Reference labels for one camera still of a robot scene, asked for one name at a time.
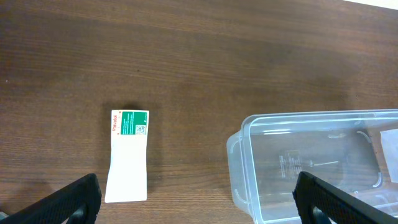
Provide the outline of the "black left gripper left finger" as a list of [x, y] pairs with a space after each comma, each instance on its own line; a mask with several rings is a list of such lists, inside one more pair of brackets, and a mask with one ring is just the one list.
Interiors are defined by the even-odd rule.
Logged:
[[1, 220], [1, 224], [94, 224], [101, 206], [94, 173]]

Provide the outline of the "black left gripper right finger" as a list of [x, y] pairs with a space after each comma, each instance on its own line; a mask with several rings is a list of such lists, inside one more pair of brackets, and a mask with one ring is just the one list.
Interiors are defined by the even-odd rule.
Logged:
[[397, 224], [394, 218], [309, 172], [301, 171], [292, 192], [303, 224]]

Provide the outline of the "white green medicine box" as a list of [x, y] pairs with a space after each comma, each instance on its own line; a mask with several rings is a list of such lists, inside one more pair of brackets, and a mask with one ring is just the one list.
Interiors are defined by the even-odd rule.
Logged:
[[147, 110], [112, 110], [106, 203], [147, 200]]

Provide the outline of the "white spray bottle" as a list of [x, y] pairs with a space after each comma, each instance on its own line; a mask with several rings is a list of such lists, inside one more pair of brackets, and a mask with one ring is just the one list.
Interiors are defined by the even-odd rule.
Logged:
[[381, 131], [381, 144], [392, 183], [397, 183], [397, 129]]

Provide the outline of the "small gold-lid jar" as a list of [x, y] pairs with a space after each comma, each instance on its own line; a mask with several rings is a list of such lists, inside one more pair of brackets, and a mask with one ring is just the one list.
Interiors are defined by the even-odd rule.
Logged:
[[0, 212], [0, 219], [2, 220], [2, 219], [5, 219], [5, 218], [7, 218], [8, 217], [8, 215], [7, 214], [5, 214], [4, 212]]

